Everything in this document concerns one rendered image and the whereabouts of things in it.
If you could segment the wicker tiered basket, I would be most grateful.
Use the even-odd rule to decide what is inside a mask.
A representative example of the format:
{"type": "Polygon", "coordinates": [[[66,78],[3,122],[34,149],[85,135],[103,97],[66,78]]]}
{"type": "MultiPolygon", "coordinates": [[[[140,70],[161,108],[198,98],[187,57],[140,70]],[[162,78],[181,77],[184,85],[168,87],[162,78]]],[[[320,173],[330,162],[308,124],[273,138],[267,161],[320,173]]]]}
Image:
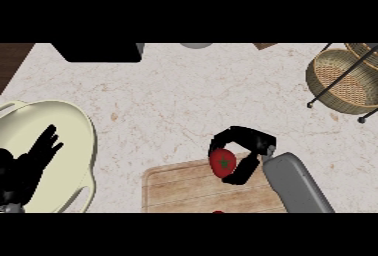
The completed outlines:
{"type": "Polygon", "coordinates": [[[329,109],[360,115],[359,123],[378,112],[378,43],[328,44],[305,69],[305,83],[314,98],[329,109]]]}

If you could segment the dark wooden panel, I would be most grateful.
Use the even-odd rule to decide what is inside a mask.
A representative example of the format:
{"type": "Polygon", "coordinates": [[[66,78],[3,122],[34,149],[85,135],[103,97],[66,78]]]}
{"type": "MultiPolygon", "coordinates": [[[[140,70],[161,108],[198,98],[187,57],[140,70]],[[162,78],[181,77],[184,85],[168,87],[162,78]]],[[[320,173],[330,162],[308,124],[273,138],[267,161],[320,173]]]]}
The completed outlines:
{"type": "Polygon", "coordinates": [[[0,94],[34,47],[32,43],[0,43],[0,94]]]}

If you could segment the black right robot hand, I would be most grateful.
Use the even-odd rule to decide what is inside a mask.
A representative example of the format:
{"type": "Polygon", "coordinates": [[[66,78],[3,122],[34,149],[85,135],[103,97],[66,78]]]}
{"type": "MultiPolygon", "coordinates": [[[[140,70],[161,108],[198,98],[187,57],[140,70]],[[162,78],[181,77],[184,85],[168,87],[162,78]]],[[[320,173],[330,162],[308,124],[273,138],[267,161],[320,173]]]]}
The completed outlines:
{"type": "Polygon", "coordinates": [[[211,139],[208,157],[215,149],[224,149],[226,145],[232,142],[242,146],[249,151],[249,154],[240,162],[236,162],[233,172],[220,179],[223,183],[243,185],[260,165],[257,156],[270,156],[273,154],[276,149],[276,137],[255,129],[230,126],[211,139]]]}

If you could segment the grey round object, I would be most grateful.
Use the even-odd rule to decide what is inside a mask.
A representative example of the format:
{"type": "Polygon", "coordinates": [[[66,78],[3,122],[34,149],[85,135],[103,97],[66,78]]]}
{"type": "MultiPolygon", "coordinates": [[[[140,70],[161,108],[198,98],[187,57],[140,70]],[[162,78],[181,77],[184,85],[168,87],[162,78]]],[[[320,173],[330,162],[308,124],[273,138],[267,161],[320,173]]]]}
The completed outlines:
{"type": "Polygon", "coordinates": [[[189,49],[204,49],[206,48],[212,43],[180,43],[181,46],[184,46],[189,49]]]}

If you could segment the wooden cutting board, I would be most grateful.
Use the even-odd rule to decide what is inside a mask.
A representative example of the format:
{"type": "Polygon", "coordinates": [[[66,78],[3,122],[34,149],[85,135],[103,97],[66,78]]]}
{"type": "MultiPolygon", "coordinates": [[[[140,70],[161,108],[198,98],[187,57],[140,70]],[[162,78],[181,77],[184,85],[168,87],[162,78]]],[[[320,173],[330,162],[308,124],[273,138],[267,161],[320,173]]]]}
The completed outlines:
{"type": "Polygon", "coordinates": [[[141,179],[144,213],[285,213],[258,165],[248,182],[230,185],[212,174],[206,160],[150,168],[141,179]]]}

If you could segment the cream oval pot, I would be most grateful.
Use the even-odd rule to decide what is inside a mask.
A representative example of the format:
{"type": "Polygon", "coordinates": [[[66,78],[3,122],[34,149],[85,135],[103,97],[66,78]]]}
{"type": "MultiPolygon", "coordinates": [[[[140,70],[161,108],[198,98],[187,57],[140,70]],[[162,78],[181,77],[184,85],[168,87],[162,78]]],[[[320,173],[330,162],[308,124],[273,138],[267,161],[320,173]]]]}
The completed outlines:
{"type": "Polygon", "coordinates": [[[97,137],[90,118],[74,104],[63,101],[10,101],[0,105],[0,148],[6,148],[15,158],[29,150],[50,124],[56,127],[57,141],[63,146],[43,171],[23,209],[26,213],[60,213],[81,190],[88,188],[79,210],[84,213],[96,192],[97,137]]]}

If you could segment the black appliance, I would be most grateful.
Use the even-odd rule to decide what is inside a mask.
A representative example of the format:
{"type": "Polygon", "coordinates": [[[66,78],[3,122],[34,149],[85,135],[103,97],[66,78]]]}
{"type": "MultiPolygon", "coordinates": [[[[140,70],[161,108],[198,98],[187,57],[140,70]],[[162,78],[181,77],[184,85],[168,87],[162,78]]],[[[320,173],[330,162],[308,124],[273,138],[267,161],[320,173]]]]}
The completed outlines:
{"type": "Polygon", "coordinates": [[[53,43],[68,62],[137,63],[143,43],[53,43]]]}

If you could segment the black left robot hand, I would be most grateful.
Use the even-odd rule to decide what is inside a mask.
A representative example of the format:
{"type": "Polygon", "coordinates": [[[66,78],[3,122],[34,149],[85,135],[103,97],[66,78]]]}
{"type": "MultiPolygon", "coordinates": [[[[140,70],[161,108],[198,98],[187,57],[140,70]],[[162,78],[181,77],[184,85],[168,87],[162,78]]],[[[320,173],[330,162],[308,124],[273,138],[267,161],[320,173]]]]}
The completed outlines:
{"type": "Polygon", "coordinates": [[[43,171],[60,150],[56,142],[56,126],[50,125],[40,134],[31,149],[17,158],[6,148],[0,148],[0,206],[25,206],[32,198],[43,171]]]}

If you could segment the red tomato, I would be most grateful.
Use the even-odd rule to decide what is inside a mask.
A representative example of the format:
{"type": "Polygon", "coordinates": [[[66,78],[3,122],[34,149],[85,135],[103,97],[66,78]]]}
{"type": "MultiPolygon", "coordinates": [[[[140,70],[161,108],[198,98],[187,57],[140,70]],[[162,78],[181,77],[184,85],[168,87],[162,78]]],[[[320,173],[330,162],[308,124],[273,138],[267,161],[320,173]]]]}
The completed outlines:
{"type": "Polygon", "coordinates": [[[209,166],[214,175],[224,178],[236,168],[236,157],[227,149],[215,149],[209,154],[209,166]]]}

